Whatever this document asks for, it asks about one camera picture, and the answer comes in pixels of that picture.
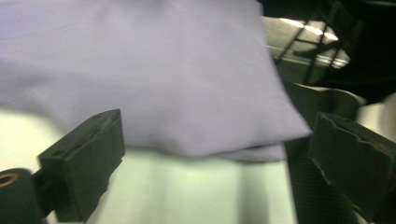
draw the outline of screw hole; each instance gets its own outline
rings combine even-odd
[[[11,184],[16,179],[18,179],[18,174],[11,173],[11,174],[0,175],[0,188]]]

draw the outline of pillowcase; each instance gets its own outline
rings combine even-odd
[[[48,3],[62,13],[37,13]],[[127,145],[193,157],[310,134],[254,0],[20,1],[0,18],[0,104],[66,131],[120,108]]]

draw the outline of cushion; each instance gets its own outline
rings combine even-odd
[[[185,156],[274,148],[310,130],[276,73],[261,11],[254,0],[6,1],[0,104],[66,131],[120,108],[127,145]]]

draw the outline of white surface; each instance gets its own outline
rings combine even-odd
[[[389,95],[381,103],[361,107],[356,121],[396,142],[396,93]]]
[[[66,130],[120,108],[129,146],[240,159],[310,134],[255,0],[19,0],[0,19],[0,104]]]
[[[0,170],[35,172],[36,155],[61,136],[48,119],[0,109]],[[288,165],[127,148],[88,223],[293,224]]]

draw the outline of white sheet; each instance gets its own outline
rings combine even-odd
[[[63,134],[44,117],[0,109],[0,170],[24,167],[35,172],[35,157]],[[297,222],[285,161],[188,159],[129,147],[88,223]]]

